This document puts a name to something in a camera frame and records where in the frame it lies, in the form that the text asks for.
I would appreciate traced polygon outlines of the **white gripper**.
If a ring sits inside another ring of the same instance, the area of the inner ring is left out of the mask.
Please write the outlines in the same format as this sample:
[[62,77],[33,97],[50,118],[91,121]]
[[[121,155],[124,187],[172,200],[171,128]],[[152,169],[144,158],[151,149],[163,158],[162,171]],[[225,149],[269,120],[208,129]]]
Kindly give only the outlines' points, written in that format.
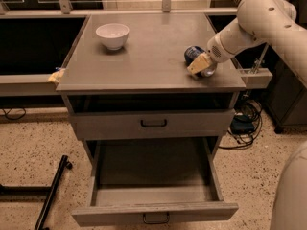
[[187,67],[191,74],[197,74],[207,69],[212,65],[212,60],[217,63],[222,63],[234,57],[223,46],[218,35],[215,35],[207,42],[207,53],[200,53]]

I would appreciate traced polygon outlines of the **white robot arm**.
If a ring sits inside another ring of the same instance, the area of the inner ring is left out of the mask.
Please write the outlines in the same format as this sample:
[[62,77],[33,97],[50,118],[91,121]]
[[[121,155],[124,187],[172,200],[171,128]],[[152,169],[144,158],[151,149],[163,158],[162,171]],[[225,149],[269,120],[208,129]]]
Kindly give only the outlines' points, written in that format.
[[[295,18],[295,7],[286,0],[238,0],[236,18],[192,57],[187,70],[209,77],[219,63],[267,43],[307,84],[307,30]],[[307,230],[307,142],[290,155],[280,174],[270,230]]]

